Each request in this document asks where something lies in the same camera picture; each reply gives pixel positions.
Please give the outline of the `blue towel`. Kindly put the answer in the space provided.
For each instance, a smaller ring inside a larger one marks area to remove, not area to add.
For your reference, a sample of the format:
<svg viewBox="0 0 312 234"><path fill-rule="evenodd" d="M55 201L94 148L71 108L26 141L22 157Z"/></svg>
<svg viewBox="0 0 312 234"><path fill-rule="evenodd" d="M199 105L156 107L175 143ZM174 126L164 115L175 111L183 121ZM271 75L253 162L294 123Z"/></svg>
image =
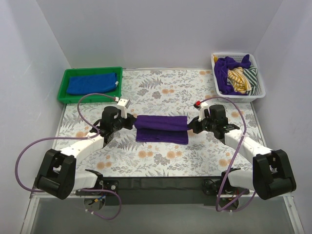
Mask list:
<svg viewBox="0 0 312 234"><path fill-rule="evenodd" d="M70 77L66 93L87 95L114 91L119 84L116 73Z"/></svg>

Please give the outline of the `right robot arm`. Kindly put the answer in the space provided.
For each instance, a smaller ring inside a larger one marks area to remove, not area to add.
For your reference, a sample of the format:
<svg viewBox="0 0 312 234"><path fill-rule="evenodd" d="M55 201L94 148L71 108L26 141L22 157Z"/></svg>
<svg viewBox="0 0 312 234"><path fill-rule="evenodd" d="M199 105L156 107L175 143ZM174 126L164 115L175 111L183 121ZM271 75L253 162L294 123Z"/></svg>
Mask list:
<svg viewBox="0 0 312 234"><path fill-rule="evenodd" d="M231 168L229 172L223 172L220 191L247 189L267 200L296 190L296 181L285 151L272 150L245 136L238 126L229 123L223 105L208 106L198 101L194 107L199 110L199 116L188 127L195 134L203 131L213 133L216 139L235 149L252 164L252 169L248 171Z"/></svg>

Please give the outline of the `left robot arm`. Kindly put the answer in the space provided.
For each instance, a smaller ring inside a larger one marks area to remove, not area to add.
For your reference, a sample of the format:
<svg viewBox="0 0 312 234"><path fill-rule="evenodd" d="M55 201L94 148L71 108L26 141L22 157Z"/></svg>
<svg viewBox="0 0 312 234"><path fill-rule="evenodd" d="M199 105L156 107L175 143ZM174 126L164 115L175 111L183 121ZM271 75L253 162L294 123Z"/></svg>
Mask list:
<svg viewBox="0 0 312 234"><path fill-rule="evenodd" d="M114 133L121 129L131 130L137 120L132 114L125 114L114 106L107 106L86 135L61 150L50 149L45 153L37 177L35 187L59 199L67 198L77 190L99 190L103 175L97 171L86 169L76 171L76 165L85 160L97 150L107 146Z"/></svg>

